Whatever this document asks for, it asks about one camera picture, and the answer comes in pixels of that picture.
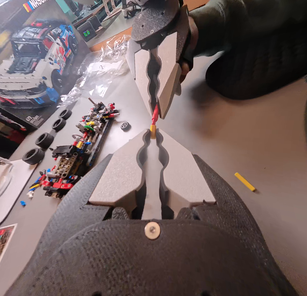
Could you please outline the black device with green lights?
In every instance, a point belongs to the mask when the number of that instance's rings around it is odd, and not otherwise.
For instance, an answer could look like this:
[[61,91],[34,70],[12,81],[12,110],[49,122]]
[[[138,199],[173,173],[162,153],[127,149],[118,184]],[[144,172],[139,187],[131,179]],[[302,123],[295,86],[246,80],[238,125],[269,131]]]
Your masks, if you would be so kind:
[[77,28],[77,31],[85,42],[88,42],[97,36],[97,33],[90,21],[86,21],[80,25]]

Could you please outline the person's right hand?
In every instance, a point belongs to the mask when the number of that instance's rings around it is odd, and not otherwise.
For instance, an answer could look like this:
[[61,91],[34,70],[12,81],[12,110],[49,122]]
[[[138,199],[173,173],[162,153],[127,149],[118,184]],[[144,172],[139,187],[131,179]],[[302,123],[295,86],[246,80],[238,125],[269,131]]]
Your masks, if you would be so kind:
[[192,57],[190,60],[183,59],[181,63],[181,75],[179,78],[179,82],[182,83],[185,79],[188,73],[193,69],[194,67],[194,58]]

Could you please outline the lego car chassis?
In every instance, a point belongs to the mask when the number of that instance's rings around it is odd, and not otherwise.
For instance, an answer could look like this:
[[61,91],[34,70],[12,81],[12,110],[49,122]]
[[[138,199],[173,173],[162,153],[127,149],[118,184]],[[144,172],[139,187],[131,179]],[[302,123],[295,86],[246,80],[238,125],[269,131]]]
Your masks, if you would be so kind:
[[79,132],[72,135],[72,143],[53,148],[52,158],[56,164],[40,171],[40,176],[29,187],[30,199],[38,188],[43,189],[45,196],[62,199],[94,166],[113,121],[120,114],[114,102],[92,104],[75,125]]

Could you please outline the person's right forearm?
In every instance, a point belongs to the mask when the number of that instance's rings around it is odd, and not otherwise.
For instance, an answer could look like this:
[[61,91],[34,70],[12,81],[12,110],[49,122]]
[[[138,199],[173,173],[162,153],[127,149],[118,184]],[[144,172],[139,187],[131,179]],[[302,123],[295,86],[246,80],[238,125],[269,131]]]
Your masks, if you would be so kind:
[[223,54],[207,69],[207,85],[247,100],[306,77],[307,0],[210,0],[190,12],[193,54]]

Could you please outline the clear plastic bag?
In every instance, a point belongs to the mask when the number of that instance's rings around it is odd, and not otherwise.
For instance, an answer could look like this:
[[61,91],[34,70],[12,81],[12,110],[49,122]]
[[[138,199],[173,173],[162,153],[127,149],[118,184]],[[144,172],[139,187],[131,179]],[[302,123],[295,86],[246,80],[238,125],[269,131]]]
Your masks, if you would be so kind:
[[111,83],[130,69],[126,60],[131,36],[114,36],[98,51],[86,55],[78,70],[78,79],[71,91],[61,96],[57,107],[64,107],[79,98],[102,98]]

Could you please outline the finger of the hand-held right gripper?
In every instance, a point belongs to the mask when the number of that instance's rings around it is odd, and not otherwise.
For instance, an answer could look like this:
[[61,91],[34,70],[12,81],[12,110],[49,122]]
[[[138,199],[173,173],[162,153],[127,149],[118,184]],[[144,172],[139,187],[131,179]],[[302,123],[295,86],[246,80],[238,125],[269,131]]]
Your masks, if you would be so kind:
[[181,67],[177,62],[176,52],[177,33],[172,33],[157,48],[157,56],[160,61],[160,70],[157,77],[159,82],[157,103],[161,119],[165,119],[175,91],[179,86]]
[[158,56],[157,47],[129,40],[126,60],[148,112],[157,104]]

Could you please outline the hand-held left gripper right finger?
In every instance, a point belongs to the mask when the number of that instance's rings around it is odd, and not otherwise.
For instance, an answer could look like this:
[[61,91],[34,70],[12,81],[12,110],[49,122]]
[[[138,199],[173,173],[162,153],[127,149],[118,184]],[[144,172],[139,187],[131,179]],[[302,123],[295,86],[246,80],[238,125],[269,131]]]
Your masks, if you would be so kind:
[[215,204],[216,199],[193,154],[163,130],[156,130],[159,148],[159,197],[162,219],[174,219],[182,208]]

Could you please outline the lego sticker sheet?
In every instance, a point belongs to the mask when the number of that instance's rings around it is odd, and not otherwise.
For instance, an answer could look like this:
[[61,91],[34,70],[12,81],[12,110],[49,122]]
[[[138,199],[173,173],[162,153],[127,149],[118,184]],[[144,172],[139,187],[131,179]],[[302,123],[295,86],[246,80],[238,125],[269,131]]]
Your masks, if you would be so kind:
[[0,227],[0,261],[3,259],[16,228],[17,223]]

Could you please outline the lego set box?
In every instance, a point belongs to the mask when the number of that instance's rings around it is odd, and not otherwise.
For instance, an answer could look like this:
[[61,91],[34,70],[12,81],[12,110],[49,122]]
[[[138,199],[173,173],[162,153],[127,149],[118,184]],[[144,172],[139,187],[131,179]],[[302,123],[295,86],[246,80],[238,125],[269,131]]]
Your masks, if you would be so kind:
[[1,122],[29,133],[57,110],[90,50],[56,0],[1,0]]

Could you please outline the thin yellow lego axle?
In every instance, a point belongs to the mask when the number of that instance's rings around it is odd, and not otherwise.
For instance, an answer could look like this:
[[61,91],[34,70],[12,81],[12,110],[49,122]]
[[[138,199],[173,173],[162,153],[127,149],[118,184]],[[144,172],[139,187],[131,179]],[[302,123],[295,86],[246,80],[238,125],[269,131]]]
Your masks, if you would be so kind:
[[250,182],[248,182],[242,175],[240,175],[238,172],[235,173],[235,177],[240,182],[242,182],[242,184],[245,185],[249,190],[251,190],[252,192],[256,191],[256,188]]

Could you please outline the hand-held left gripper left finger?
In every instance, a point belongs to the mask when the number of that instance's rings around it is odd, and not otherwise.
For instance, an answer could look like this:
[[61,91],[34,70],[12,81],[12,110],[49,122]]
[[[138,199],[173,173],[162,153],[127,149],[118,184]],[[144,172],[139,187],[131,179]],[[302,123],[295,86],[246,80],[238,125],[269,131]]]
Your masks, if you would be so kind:
[[90,204],[122,207],[130,218],[142,218],[150,135],[150,130],[145,129],[112,154],[89,198]]

